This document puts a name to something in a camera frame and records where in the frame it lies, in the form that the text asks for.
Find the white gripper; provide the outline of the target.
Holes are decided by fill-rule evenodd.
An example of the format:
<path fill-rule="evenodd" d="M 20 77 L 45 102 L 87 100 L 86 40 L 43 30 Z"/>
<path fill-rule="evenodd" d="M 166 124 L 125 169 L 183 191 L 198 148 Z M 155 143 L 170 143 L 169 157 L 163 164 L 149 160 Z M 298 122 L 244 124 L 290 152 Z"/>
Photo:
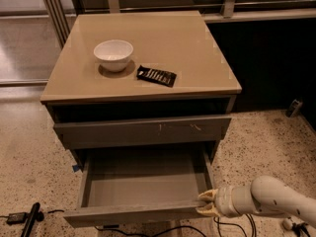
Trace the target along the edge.
<path fill-rule="evenodd" d="M 250 186 L 227 186 L 207 190 L 198 195 L 202 201 L 213 202 L 197 208 L 197 213 L 206 217 L 237 217 L 243 214 L 257 214 L 258 206 L 252 197 Z"/>

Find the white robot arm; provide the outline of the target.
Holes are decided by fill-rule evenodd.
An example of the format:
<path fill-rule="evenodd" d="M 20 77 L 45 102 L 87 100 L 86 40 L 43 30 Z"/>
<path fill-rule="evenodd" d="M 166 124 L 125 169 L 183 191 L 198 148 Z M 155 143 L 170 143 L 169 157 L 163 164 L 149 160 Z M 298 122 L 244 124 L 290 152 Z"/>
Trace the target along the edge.
<path fill-rule="evenodd" d="M 196 208 L 197 213 L 203 216 L 295 216 L 316 227 L 316 200 L 271 176 L 257 177 L 245 186 L 208 190 L 200 194 L 198 200 L 205 202 L 205 206 Z"/>

